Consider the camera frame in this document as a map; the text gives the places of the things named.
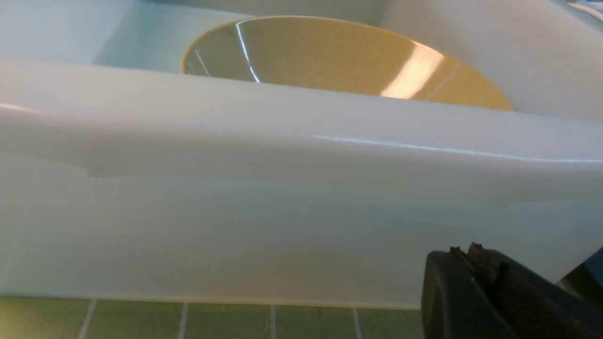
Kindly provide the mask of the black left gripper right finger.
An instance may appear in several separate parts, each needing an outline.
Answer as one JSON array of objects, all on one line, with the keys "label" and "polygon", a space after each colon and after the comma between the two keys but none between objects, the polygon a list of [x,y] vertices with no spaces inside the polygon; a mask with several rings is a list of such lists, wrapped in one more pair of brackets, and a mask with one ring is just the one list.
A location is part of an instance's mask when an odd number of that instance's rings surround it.
[{"label": "black left gripper right finger", "polygon": [[450,253],[520,339],[600,339],[602,312],[503,253],[472,243]]}]

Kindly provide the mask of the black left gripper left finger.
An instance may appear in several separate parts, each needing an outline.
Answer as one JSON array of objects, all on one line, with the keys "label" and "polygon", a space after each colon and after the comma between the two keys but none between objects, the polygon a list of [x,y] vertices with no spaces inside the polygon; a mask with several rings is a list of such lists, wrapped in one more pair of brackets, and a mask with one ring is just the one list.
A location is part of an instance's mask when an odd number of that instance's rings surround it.
[{"label": "black left gripper left finger", "polygon": [[426,339],[516,339],[465,264],[450,252],[426,258],[421,294]]}]

